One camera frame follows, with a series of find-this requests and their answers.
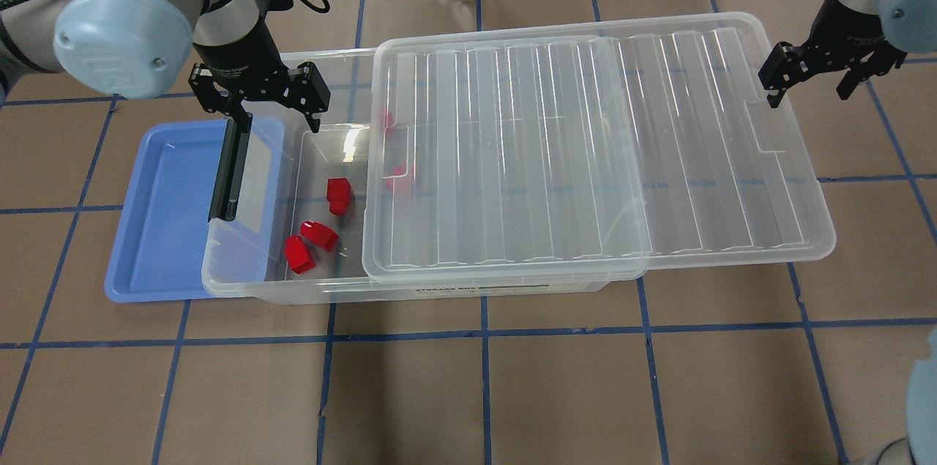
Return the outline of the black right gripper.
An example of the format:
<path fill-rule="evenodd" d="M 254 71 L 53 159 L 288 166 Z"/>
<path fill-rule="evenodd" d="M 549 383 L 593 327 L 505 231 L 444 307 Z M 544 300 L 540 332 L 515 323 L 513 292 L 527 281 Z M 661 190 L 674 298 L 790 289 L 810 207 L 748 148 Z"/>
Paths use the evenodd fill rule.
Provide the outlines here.
<path fill-rule="evenodd" d="M 907 55 L 886 40 L 877 15 L 826 0 L 807 40 L 796 47 L 789 42 L 774 45 L 758 78 L 769 107 L 774 109 L 780 107 L 794 81 L 806 81 L 821 72 L 844 71 L 836 92 L 840 100 L 848 100 L 863 82 L 900 68 Z"/>

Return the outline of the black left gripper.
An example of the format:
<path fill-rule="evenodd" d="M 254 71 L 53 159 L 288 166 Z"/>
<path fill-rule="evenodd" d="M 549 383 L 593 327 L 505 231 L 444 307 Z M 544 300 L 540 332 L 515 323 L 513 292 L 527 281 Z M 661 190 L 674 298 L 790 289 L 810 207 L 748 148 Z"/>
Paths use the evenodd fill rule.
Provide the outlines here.
<path fill-rule="evenodd" d="M 317 65 L 304 60 L 287 67 L 274 48 L 197 48 L 201 62 L 190 72 L 190 88 L 202 108 L 220 111 L 238 130 L 251 130 L 251 113 L 243 101 L 277 102 L 301 111 L 309 130 L 318 133 L 331 92 Z M 225 102 L 220 90 L 242 100 Z"/>

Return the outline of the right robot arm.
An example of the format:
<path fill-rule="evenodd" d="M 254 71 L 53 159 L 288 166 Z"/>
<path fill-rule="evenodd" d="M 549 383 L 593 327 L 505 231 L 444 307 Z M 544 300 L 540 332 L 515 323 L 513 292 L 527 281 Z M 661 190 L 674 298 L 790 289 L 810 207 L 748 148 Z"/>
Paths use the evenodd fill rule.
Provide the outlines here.
<path fill-rule="evenodd" d="M 936 47 L 936 0 L 824 0 L 801 45 L 777 42 L 758 71 L 771 108 L 794 85 L 842 72 L 841 100 L 872 77 L 901 67 L 910 53 Z"/>

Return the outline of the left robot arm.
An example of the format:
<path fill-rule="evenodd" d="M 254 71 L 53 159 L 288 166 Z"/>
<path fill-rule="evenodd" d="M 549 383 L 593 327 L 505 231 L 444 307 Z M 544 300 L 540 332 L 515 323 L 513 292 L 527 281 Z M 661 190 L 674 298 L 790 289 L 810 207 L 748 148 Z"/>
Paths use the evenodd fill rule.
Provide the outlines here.
<path fill-rule="evenodd" d="M 25 75 L 66 72 L 101 94 L 159 97 L 190 52 L 211 114 L 249 128 L 244 101 L 300 112 L 317 132 L 330 92 L 312 62 L 291 69 L 266 24 L 294 0 L 2 0 L 2 98 Z"/>

